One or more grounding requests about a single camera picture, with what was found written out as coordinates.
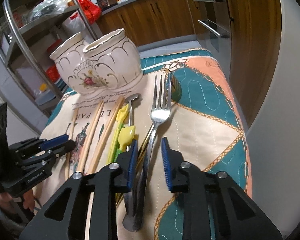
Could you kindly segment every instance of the fork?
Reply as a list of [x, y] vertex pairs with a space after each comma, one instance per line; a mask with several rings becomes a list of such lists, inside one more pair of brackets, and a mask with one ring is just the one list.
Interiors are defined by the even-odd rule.
[[[166, 89], [167, 80], [168, 80], [168, 95], [167, 95], [167, 89]], [[147, 151], [146, 151], [146, 154], [145, 154], [145, 157], [143, 160], [143, 164], [142, 164], [140, 179], [137, 184], [136, 209], [135, 209], [135, 212], [132, 214], [131, 214], [131, 212], [127, 213], [122, 222], [123, 226], [131, 232], [136, 232], [136, 231], [140, 230], [140, 228], [142, 226], [146, 184], [147, 184], [149, 164], [150, 164], [150, 158], [151, 158], [155, 135], [157, 132], [157, 128], [161, 124], [166, 122], [170, 116], [171, 82], [169, 82], [169, 80], [170, 80], [170, 74], [168, 75], [167, 78], [164, 79], [163, 96], [162, 96], [162, 76], [161, 76], [158, 102], [157, 102], [157, 75], [155, 76], [153, 103], [152, 103], [151, 115], [150, 115], [151, 121], [153, 123], [153, 130], [150, 134]]]

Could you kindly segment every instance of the white ceramic pot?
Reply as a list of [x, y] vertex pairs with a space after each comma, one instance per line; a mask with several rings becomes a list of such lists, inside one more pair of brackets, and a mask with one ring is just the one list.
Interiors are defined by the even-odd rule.
[[73, 90], [93, 98], [105, 89], [130, 89], [141, 80], [140, 55], [124, 29], [79, 46], [83, 43], [86, 42], [77, 33], [50, 55], [60, 76]]

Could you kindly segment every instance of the table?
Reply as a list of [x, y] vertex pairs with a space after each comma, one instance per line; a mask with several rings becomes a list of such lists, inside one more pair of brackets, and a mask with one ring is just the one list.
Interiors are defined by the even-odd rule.
[[[149, 184], [146, 191], [144, 226], [137, 233], [131, 233], [122, 226], [125, 215], [124, 203], [117, 207], [117, 228], [119, 239], [182, 239], [183, 211], [179, 205], [181, 195], [167, 190], [159, 151], [160, 139], [167, 136], [171, 149], [178, 150], [189, 161], [203, 171], [216, 173], [226, 171], [251, 196], [252, 179], [249, 152], [242, 123], [234, 102], [234, 96], [218, 62], [205, 49], [190, 49], [180, 53], [149, 57], [141, 60], [144, 70], [142, 80], [129, 90], [116, 93], [105, 91], [97, 98], [85, 100], [74, 91], [67, 91], [52, 113], [42, 138], [53, 138], [68, 133], [75, 108], [79, 108], [74, 127], [77, 143], [72, 153], [70, 171], [78, 164], [86, 131], [91, 123], [94, 108], [105, 101], [103, 113], [97, 125], [85, 170], [102, 132], [102, 126], [119, 95], [125, 97], [140, 93], [142, 100], [136, 104], [134, 120], [138, 145], [151, 126], [150, 109], [153, 99], [155, 76], [165, 74], [164, 69], [173, 72], [182, 89], [178, 103], [174, 103], [169, 120], [158, 129], [158, 138], [152, 153]], [[97, 171], [106, 165], [107, 152], [112, 134], [107, 141]], [[53, 175], [37, 187], [35, 194], [45, 203], [64, 182], [65, 157], [57, 162]]]

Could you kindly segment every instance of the wooden chopstick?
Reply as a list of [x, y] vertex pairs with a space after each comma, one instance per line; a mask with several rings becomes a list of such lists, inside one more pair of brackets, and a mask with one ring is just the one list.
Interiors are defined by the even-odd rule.
[[89, 149], [90, 149], [90, 144], [91, 144], [94, 132], [96, 130], [96, 127], [98, 125], [99, 118], [100, 118], [100, 115], [101, 115], [104, 104], [105, 104], [104, 101], [101, 100], [99, 102], [99, 104], [97, 105], [96, 112], [93, 116], [93, 119], [92, 119], [93, 121], [92, 121], [92, 124], [90, 125], [90, 129], [89, 129], [87, 138], [84, 141], [83, 152], [82, 152], [82, 155], [80, 156], [78, 167], [77, 167], [77, 170], [76, 170], [78, 172], [83, 172], [83, 170], [84, 170], [84, 166], [86, 164], [88, 152], [89, 152]]
[[98, 163], [99, 163], [99, 160], [100, 160], [100, 157], [101, 157], [101, 154], [102, 154], [102, 151], [105, 147], [105, 144], [107, 142], [107, 139], [110, 135], [110, 132], [111, 132], [111, 129], [113, 127], [113, 124], [114, 124], [114, 121], [117, 117], [117, 114], [118, 114], [118, 111], [122, 105], [124, 101], [124, 97], [123, 96], [119, 96], [119, 98], [117, 99], [116, 103], [114, 104], [114, 107], [112, 108], [111, 110], [111, 115], [105, 125], [105, 129], [101, 135], [101, 138], [97, 144], [97, 147], [94, 151], [94, 154], [93, 154], [93, 157], [92, 157], [92, 160], [91, 160], [91, 164], [88, 168], [88, 172], [87, 174], [91, 174], [91, 173], [94, 173], [96, 172], [96, 168], [98, 166]]
[[[72, 116], [72, 119], [71, 119], [72, 123], [71, 123], [71, 126], [70, 126], [69, 140], [73, 139], [74, 125], [75, 125], [75, 120], [76, 120], [77, 115], [78, 115], [78, 111], [79, 111], [79, 108], [76, 108], [73, 112], [73, 116]], [[65, 180], [69, 179], [69, 164], [70, 164], [70, 152], [68, 152], [66, 154]]]

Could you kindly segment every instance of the metal bolt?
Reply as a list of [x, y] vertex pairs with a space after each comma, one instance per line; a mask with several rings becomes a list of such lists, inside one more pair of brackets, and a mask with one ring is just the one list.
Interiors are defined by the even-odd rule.
[[218, 172], [218, 177], [220, 179], [225, 179], [226, 177], [228, 177], [228, 174], [225, 171], [219, 171]]
[[116, 170], [117, 168], [119, 168], [119, 164], [118, 163], [110, 163], [109, 164], [109, 168], [111, 169], [111, 170]]
[[72, 174], [72, 178], [74, 179], [80, 179], [81, 177], [82, 177], [81, 172], [75, 172], [74, 174]]
[[190, 166], [191, 166], [191, 164], [189, 162], [182, 162], [180, 164], [180, 167], [184, 168], [184, 169], [190, 168]]

